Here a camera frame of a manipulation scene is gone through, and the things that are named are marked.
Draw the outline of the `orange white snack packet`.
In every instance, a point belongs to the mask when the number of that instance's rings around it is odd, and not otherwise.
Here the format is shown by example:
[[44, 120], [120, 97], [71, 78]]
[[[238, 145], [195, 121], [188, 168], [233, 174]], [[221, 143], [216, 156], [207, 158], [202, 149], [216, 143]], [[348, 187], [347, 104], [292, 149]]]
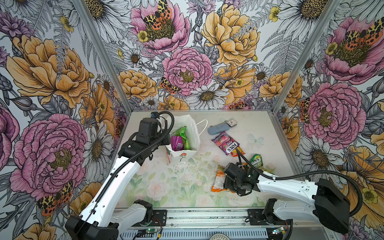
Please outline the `orange white snack packet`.
[[226, 191], [227, 189], [224, 186], [225, 180], [226, 180], [226, 174], [224, 173], [224, 168], [222, 166], [218, 166], [215, 181], [211, 188], [211, 192], [218, 193], [218, 192]]

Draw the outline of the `green snack bag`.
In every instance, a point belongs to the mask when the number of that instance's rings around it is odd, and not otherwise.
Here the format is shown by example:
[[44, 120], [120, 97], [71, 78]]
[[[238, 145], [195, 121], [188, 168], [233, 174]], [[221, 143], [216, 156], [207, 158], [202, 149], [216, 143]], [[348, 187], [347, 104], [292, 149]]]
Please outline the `green snack bag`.
[[184, 142], [184, 150], [190, 150], [190, 149], [191, 149], [191, 146], [190, 146], [190, 143], [189, 143], [189, 141], [188, 141], [186, 131], [187, 131], [187, 127], [184, 126], [184, 127], [178, 129], [178, 130], [175, 132], [175, 136], [180, 136], [180, 137], [183, 138], [183, 142]]

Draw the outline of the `purple grape candy bag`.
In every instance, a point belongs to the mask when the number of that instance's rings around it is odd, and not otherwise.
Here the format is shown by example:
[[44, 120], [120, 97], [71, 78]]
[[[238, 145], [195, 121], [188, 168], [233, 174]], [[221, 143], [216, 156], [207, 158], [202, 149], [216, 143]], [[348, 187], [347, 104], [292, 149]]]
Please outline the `purple grape candy bag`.
[[171, 148], [175, 152], [184, 150], [183, 138], [180, 136], [172, 136], [171, 137]]

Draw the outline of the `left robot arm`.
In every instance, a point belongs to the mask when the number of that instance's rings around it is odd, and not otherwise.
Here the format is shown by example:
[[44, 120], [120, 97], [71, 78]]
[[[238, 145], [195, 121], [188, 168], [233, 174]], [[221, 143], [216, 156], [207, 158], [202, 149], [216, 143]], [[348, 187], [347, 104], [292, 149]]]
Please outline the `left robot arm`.
[[116, 240], [130, 227], [151, 224], [153, 205], [146, 201], [137, 200], [118, 214], [114, 210], [145, 160], [152, 160], [154, 151], [170, 143], [174, 123], [168, 111], [152, 112], [140, 121], [139, 130], [121, 146], [110, 175], [90, 204], [78, 217], [67, 220], [66, 229], [73, 240]]

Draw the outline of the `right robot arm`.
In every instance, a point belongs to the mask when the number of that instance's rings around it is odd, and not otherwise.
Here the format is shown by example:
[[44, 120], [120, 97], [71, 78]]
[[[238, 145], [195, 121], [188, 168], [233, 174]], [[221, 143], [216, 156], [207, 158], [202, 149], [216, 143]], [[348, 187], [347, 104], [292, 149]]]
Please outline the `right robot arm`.
[[225, 189], [241, 197], [258, 192], [288, 199], [268, 199], [262, 211], [249, 210], [251, 225], [282, 225], [302, 220], [320, 223], [340, 234], [349, 231], [350, 201], [328, 180], [309, 182], [279, 178], [254, 167], [246, 169], [233, 163], [225, 167], [224, 174]]

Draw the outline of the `white paper bag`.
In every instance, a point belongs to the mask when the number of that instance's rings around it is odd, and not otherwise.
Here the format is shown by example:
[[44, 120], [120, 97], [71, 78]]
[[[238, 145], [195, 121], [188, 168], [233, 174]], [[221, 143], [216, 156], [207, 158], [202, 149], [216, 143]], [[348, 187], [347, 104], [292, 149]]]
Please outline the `white paper bag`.
[[168, 165], [173, 166], [191, 159], [201, 145], [200, 136], [208, 126], [206, 119], [196, 123], [190, 115], [174, 117], [171, 143], [166, 145]]

